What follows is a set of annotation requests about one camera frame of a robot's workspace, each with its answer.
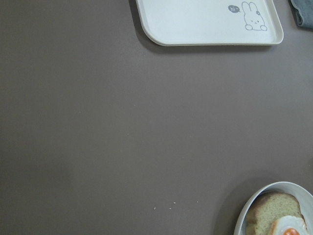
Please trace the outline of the cream rabbit tray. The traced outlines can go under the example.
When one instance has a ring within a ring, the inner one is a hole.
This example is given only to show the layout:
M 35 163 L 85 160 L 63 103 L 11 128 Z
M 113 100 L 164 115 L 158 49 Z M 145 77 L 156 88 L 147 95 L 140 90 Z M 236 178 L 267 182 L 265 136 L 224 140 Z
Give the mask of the cream rabbit tray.
M 271 0 L 138 0 L 141 25 L 160 46 L 271 46 L 284 32 Z

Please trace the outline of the bread slice under egg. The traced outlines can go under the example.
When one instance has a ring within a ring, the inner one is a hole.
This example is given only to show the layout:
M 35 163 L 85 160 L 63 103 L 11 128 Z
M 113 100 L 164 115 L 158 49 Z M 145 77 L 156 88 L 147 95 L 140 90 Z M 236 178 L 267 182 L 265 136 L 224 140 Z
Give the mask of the bread slice under egg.
M 304 219 L 300 204 L 293 195 L 283 192 L 264 193 L 255 199 L 246 214 L 246 234 L 268 235 L 272 223 L 287 215 Z

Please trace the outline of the white round plate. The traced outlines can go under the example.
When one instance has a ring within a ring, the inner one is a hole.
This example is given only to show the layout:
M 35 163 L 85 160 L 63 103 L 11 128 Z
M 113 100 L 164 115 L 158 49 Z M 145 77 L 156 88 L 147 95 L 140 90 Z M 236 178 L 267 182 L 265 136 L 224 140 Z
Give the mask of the white round plate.
M 237 223 L 233 232 L 234 235 L 246 234 L 246 214 L 255 199 L 267 192 L 283 192 L 295 196 L 300 204 L 300 210 L 304 216 L 308 231 L 309 233 L 313 234 L 313 195 L 305 188 L 295 183 L 275 182 L 259 189 L 248 199 L 237 219 Z

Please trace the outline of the fried egg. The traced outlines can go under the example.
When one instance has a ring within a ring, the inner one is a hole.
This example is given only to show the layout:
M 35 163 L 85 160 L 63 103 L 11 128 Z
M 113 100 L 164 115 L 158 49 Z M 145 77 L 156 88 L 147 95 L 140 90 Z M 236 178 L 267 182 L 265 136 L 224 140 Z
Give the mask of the fried egg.
M 308 229 L 303 218 L 287 215 L 275 220 L 269 230 L 269 235 L 308 235 Z

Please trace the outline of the grey folded cloth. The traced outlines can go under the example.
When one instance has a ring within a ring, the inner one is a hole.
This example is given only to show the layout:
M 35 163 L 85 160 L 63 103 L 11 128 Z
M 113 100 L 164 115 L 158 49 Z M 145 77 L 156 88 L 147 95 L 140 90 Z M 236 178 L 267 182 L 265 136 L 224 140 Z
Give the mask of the grey folded cloth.
M 313 0 L 291 0 L 296 24 L 299 27 L 313 28 Z

